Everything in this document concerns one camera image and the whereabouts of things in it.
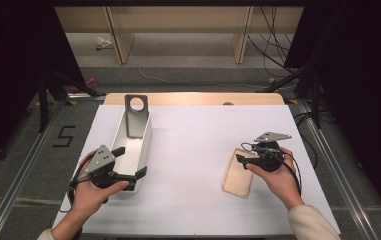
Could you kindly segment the grey phone case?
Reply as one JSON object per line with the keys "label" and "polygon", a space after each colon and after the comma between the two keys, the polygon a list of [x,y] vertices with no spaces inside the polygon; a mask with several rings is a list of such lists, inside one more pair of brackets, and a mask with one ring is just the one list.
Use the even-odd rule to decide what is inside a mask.
{"label": "grey phone case", "polygon": [[127,94],[125,96],[125,116],[127,136],[142,139],[149,118],[148,97],[146,95]]}

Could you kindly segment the metal floor rail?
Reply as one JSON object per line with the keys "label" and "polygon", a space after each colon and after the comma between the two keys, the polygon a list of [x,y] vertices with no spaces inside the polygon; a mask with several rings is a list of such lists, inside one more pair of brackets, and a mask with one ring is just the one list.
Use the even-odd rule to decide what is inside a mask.
{"label": "metal floor rail", "polygon": [[7,193],[0,201],[0,232],[5,225],[9,214],[11,213],[13,206],[16,202],[17,197],[22,191],[28,176],[30,175],[40,153],[46,143],[47,137],[50,134],[52,125],[56,120],[59,112],[63,108],[63,102],[55,102],[53,105],[53,110],[51,111],[48,119],[48,123],[45,127],[38,133],[36,139],[33,142],[31,149],[22,163],[18,173],[15,175],[12,183],[10,184]]}
{"label": "metal floor rail", "polygon": [[330,170],[331,176],[339,189],[348,211],[350,212],[352,219],[360,232],[361,237],[363,240],[378,240],[378,236],[372,226],[367,212],[361,206],[361,203],[356,197],[347,178],[344,176],[344,173],[322,130],[317,127],[317,124],[313,120],[309,120],[307,125]]}

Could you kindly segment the black metal stand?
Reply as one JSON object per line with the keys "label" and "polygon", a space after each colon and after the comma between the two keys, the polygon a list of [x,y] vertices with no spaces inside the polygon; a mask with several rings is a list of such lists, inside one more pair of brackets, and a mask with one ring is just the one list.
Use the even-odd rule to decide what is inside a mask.
{"label": "black metal stand", "polygon": [[305,98],[311,96],[311,110],[313,115],[314,124],[317,128],[320,128],[319,120],[319,100],[320,100],[320,77],[316,70],[312,70],[308,67],[302,67],[299,70],[284,77],[278,83],[269,86],[265,92],[272,93],[279,88],[291,83],[293,80],[298,80],[296,84],[294,94],[297,98]]}
{"label": "black metal stand", "polygon": [[79,82],[69,76],[55,70],[43,72],[38,79],[38,97],[40,109],[40,132],[43,132],[49,124],[49,110],[47,93],[50,93],[56,101],[66,101],[68,94],[64,85],[76,87],[91,97],[102,97],[105,93],[98,92],[88,87],[84,81]]}

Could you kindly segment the wooden table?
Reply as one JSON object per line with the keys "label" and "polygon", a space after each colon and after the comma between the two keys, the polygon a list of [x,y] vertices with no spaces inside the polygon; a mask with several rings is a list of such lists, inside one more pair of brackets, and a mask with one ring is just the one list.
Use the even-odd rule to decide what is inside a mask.
{"label": "wooden table", "polygon": [[151,105],[284,105],[278,93],[146,93]]}

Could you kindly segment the person's left hand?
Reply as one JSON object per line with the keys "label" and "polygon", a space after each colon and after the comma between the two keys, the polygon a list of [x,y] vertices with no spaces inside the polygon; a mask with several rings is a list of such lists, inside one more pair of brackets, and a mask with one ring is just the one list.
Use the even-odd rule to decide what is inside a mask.
{"label": "person's left hand", "polygon": [[120,181],[103,189],[95,186],[91,181],[80,182],[76,187],[75,198],[68,214],[89,218],[99,210],[105,200],[122,191],[128,185],[128,181]]}

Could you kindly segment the crumpled white paper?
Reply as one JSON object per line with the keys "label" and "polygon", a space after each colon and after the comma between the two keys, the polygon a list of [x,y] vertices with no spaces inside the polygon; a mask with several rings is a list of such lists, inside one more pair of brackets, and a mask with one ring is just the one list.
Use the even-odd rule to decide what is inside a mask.
{"label": "crumpled white paper", "polygon": [[105,50],[105,49],[112,49],[113,45],[109,40],[106,40],[102,37],[98,37],[96,39],[96,49],[97,50]]}

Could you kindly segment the white storage box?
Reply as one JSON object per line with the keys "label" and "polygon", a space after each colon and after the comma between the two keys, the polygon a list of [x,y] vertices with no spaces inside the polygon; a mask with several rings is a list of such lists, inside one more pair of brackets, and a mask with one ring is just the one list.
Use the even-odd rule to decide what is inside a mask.
{"label": "white storage box", "polygon": [[151,135],[152,123],[149,113],[143,138],[129,138],[127,136],[126,116],[124,111],[112,143],[112,149],[114,150],[119,147],[124,147],[125,153],[116,158],[116,164],[113,170],[121,175],[133,176],[138,170],[145,167]]}

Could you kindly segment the white table board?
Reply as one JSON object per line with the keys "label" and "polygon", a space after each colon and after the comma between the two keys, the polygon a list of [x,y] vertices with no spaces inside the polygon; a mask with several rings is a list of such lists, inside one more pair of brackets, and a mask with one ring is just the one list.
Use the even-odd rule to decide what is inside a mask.
{"label": "white table board", "polygon": [[284,134],[302,177],[302,197],[334,219],[289,108],[285,105],[149,108],[147,174],[135,193],[109,198],[85,235],[121,237],[266,237],[291,234],[286,209],[259,177],[245,198],[221,188],[232,153],[265,132]]}

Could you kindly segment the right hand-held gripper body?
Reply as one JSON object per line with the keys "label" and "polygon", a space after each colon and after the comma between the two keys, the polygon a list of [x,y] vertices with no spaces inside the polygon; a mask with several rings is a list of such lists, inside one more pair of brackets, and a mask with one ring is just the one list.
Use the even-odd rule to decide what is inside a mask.
{"label": "right hand-held gripper body", "polygon": [[255,142],[261,145],[261,149],[256,150],[253,147],[259,157],[258,165],[267,172],[278,170],[284,162],[284,153],[280,149],[278,142],[291,138],[291,135],[274,132],[266,132],[258,136]]}

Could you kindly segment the light wooden desk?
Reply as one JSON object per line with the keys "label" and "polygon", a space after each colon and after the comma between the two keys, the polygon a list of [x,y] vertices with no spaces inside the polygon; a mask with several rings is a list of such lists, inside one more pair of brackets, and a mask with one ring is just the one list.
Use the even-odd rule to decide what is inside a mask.
{"label": "light wooden desk", "polygon": [[137,33],[226,33],[241,64],[250,33],[294,34],[302,7],[57,7],[67,33],[108,33],[117,61],[127,62]]}

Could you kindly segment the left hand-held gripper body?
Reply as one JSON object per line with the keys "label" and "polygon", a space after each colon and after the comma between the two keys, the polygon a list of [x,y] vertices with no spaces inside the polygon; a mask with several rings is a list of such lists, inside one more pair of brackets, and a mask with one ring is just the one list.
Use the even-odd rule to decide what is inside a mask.
{"label": "left hand-held gripper body", "polygon": [[99,188],[107,188],[127,178],[113,170],[116,158],[105,145],[101,145],[90,160],[85,174]]}

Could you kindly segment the beige phone case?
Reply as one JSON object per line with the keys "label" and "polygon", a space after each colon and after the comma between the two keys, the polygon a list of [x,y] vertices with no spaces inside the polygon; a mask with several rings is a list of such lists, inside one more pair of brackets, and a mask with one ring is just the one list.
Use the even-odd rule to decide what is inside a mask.
{"label": "beige phone case", "polygon": [[250,171],[245,170],[243,165],[238,162],[238,155],[242,155],[243,157],[255,157],[255,154],[252,152],[236,148],[231,154],[221,188],[226,193],[240,198],[246,198],[250,189],[253,174]]}

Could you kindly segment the black curtain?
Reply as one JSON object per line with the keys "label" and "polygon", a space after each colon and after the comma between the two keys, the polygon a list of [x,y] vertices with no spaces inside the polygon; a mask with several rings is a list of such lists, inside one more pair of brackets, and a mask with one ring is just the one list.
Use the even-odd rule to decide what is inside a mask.
{"label": "black curtain", "polygon": [[319,78],[325,97],[381,197],[381,0],[307,5],[286,64],[305,64],[322,38]]}
{"label": "black curtain", "polygon": [[84,83],[55,9],[0,0],[0,150],[41,81],[58,98],[64,85]]}

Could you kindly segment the person's right hand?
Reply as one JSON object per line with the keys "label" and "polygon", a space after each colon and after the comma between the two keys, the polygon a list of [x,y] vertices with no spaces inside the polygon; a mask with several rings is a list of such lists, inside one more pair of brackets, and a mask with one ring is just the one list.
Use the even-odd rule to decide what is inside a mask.
{"label": "person's right hand", "polygon": [[274,172],[267,172],[257,165],[248,164],[247,169],[261,177],[267,184],[270,191],[277,196],[290,210],[293,207],[304,205],[304,201],[299,193],[296,171],[293,164],[293,153],[282,147],[284,153],[284,164]]}

